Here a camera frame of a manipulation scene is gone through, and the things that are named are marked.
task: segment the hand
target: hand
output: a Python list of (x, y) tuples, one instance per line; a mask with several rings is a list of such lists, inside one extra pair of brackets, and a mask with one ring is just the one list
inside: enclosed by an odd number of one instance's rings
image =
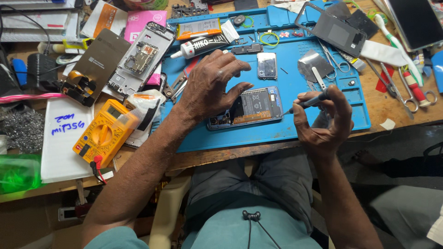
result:
[(330, 85), (328, 93), (331, 101), (320, 102), (320, 105), (330, 115), (331, 120), (328, 129), (311, 128), (308, 124), (306, 113), (298, 105), (307, 101), (321, 92), (300, 93), (292, 105), (294, 109), (294, 124), (297, 129), (299, 140), (311, 158), (331, 158), (335, 155), (338, 147), (348, 138), (354, 127), (351, 120), (352, 108), (345, 95), (336, 85)]
[(191, 71), (183, 95), (176, 105), (186, 110), (196, 121), (215, 116), (231, 108), (242, 92), (254, 85), (238, 83), (226, 93), (226, 85), (241, 71), (249, 71), (251, 66), (235, 58), (232, 53), (223, 54), (216, 50), (205, 56)]

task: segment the foot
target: foot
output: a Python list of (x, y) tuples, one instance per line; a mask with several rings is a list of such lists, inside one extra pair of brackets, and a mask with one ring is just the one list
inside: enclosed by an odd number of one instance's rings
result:
[(363, 166), (377, 171), (379, 170), (380, 165), (383, 163), (383, 161), (379, 160), (367, 150), (360, 150), (359, 152), (355, 153), (355, 156), (353, 156), (352, 159), (359, 162)]

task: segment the blue silicone repair mat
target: blue silicone repair mat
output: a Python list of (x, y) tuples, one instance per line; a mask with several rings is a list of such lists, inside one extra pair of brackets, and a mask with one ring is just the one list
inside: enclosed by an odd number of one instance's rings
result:
[[(321, 8), (325, 8), (330, 3), (324, 3), (321, 0), (312, 1), (315, 5)], [(211, 18), (220, 18), (220, 22), (224, 23), (229, 17), (237, 16), (239, 14), (247, 15), (253, 18), (254, 26), (250, 28), (239, 27), (237, 32), (241, 38), (248, 41), (246, 45), (250, 45), (253, 42), (248, 36), (254, 38), (257, 41), (257, 31), (260, 34), (272, 30), (277, 35), (282, 31), (304, 32), (298, 30), (294, 24), (294, 20), (297, 14), (289, 12), (285, 9), (276, 8), (274, 6), (268, 6), (267, 8), (253, 9), (247, 11), (235, 11), (226, 12), (205, 16), (186, 17), (180, 19), (169, 19), (167, 23), (174, 27), (177, 23), (186, 23), (196, 20), (205, 20)], [(320, 13), (312, 8), (307, 8), (303, 17), (300, 19), (300, 23), (304, 23), (307, 26), (313, 26), (318, 20)], [(250, 25), (251, 21), (246, 20), (245, 25)], [(266, 35), (263, 40), (268, 43), (276, 43), (275, 36)], [(179, 50), (181, 42), (176, 41), (173, 47), (166, 55), (166, 59), (162, 63), (162, 71), (167, 74), (167, 81), (171, 84), (178, 77), (179, 73), (191, 62), (191, 59), (186, 60), (184, 57), (171, 59), (169, 56)], [(233, 46), (226, 46), (223, 49), (230, 50)], [(280, 97), (283, 105), (283, 110), (286, 111), (292, 106), (292, 102), (297, 98), (297, 94), (310, 91), (306, 80), (299, 73), (297, 69), (297, 61), (310, 49), (314, 49), (325, 57), (323, 50), (321, 49), (317, 38), (313, 35), (304, 32), (303, 37), (295, 37), (290, 35), (288, 38), (280, 38), (280, 43), (275, 46), (264, 45), (264, 52), (273, 52), (277, 56), (277, 68), (278, 79), (276, 80), (261, 80), (257, 76), (257, 55), (256, 54), (239, 54), (237, 58), (248, 62), (251, 65), (252, 70), (249, 72), (242, 72), (239, 78), (233, 78), (228, 82), (227, 89), (236, 85), (239, 82), (246, 81), (254, 84), (254, 88), (261, 88), (267, 86), (277, 86), (280, 91)], [(330, 48), (335, 60), (340, 63), (344, 59), (337, 53), (337, 51)], [(288, 72), (286, 74), (281, 70), (283, 68)], [(351, 67), (348, 73), (343, 73), (337, 70), (338, 75), (334, 80), (328, 80), (324, 78), (325, 84), (336, 84), (339, 89), (348, 98), (349, 103), (353, 109), (352, 120), (355, 123), (354, 130), (366, 129), (371, 126), (368, 110), (366, 107), (363, 92), (361, 90), (360, 79), (358, 72), (355, 68)], [(355, 85), (349, 86), (348, 83), (354, 80)], [(172, 101), (168, 100), (165, 104), (164, 114), (169, 113), (173, 107)], [(318, 108), (306, 109), (306, 114), (309, 123), (312, 124), (315, 118), (319, 114)], [(258, 124), (244, 125), (235, 128), (226, 128), (216, 131), (210, 131), (207, 128), (207, 121), (200, 123), (192, 132), (190, 132), (177, 152), (196, 151), (211, 148), (221, 148), (228, 146), (254, 144), (269, 141), (277, 141), (284, 139), (297, 138), (297, 132), (294, 127), (293, 118), (291, 115), (286, 115), (279, 121), (269, 121)]]

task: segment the pink packaging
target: pink packaging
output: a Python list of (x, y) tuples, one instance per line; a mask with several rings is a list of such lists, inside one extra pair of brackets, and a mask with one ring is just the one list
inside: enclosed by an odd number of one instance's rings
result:
[[(131, 44), (137, 39), (138, 34), (146, 26), (148, 22), (156, 22), (160, 25), (166, 25), (167, 11), (163, 10), (142, 10), (142, 11), (128, 11), (128, 21), (126, 22), (126, 30), (124, 32), (124, 39)], [(159, 65), (152, 76), (146, 82), (147, 85), (160, 85), (160, 72), (162, 70)]]

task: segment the pink cable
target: pink cable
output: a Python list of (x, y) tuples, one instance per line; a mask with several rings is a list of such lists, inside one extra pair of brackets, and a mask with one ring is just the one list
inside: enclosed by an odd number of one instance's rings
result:
[(45, 93), (41, 95), (23, 94), (23, 95), (11, 95), (6, 97), (0, 97), (0, 104), (11, 103), (27, 99), (48, 99), (48, 98), (62, 98), (66, 95), (62, 93)]

